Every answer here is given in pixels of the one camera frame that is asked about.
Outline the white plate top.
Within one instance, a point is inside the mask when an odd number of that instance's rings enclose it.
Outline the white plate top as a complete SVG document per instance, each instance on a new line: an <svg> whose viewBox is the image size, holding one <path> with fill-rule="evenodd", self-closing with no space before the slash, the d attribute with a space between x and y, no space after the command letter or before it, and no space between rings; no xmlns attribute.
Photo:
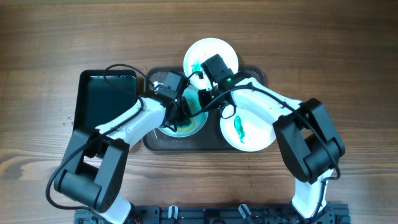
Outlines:
<svg viewBox="0 0 398 224"><path fill-rule="evenodd" d="M201 64L210 57L219 54L224 63L233 73L239 69L239 60L236 52L227 42L217 38L205 38L195 42L186 52L183 60L183 71L188 77L193 72L201 71ZM203 79L198 75L190 78L190 83L199 90L211 88L209 79L203 74Z"/></svg>

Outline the pale blue plate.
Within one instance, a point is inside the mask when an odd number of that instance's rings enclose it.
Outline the pale blue plate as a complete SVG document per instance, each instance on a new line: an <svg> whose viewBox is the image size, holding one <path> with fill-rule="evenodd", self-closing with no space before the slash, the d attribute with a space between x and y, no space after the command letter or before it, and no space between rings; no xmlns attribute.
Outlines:
<svg viewBox="0 0 398 224"><path fill-rule="evenodd" d="M192 114L201 110L200 102L198 99L198 89L192 85L189 85L187 89L184 91L183 96L187 99L188 106ZM169 128L159 128L159 130L171 137L175 138L185 138L197 133L206 123L208 118L208 112L201 113L193 118L192 121L195 122L195 129L189 133L177 133L173 132Z"/></svg>

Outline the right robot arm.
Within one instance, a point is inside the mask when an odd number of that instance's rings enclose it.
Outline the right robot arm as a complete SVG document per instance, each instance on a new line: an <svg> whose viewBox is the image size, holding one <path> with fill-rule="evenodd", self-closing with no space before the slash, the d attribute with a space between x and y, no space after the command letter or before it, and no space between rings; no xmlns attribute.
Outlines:
<svg viewBox="0 0 398 224"><path fill-rule="evenodd" d="M304 220L315 222L326 207L328 182L341 176L338 161L345 154L324 105L315 98L302 102L282 96L255 78L228 79L215 93L198 97L202 111L229 103L272 125L282 159L295 177L292 205Z"/></svg>

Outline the white plate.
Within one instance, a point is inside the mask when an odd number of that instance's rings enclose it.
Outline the white plate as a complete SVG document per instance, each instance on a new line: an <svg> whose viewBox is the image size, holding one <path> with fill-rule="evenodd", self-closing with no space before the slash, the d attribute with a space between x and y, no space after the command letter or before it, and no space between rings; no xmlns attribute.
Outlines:
<svg viewBox="0 0 398 224"><path fill-rule="evenodd" d="M248 110L228 105L221 115L220 129L223 137L240 151L261 151L275 140L272 125Z"/></svg>
<svg viewBox="0 0 398 224"><path fill-rule="evenodd" d="M217 38L205 38L195 42L186 52L183 60L183 71L188 77L193 72L201 71L201 64L210 57L219 54L224 63L233 73L239 69L239 60L236 52L227 42ZM203 79L198 75L190 78L190 83L199 90L211 88L209 79L203 74Z"/></svg>

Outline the green yellow sponge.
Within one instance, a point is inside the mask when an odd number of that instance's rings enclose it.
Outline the green yellow sponge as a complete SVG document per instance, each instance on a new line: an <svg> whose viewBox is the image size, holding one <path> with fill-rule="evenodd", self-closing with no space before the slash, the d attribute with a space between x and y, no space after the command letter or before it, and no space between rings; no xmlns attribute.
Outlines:
<svg viewBox="0 0 398 224"><path fill-rule="evenodd" d="M191 118L181 119L175 123L177 133L189 133L195 129L195 122Z"/></svg>

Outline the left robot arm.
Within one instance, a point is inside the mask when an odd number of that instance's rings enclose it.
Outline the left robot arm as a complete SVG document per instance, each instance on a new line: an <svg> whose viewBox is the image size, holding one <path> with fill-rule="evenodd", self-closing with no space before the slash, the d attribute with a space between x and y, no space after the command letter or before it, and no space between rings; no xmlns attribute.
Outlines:
<svg viewBox="0 0 398 224"><path fill-rule="evenodd" d="M106 223L133 222L134 206L119 193L129 150L153 129L176 129L193 111L183 96L143 96L107 123L75 129L47 183L46 199L55 208L67 209L52 200L54 189L79 203L71 210L87 210Z"/></svg>

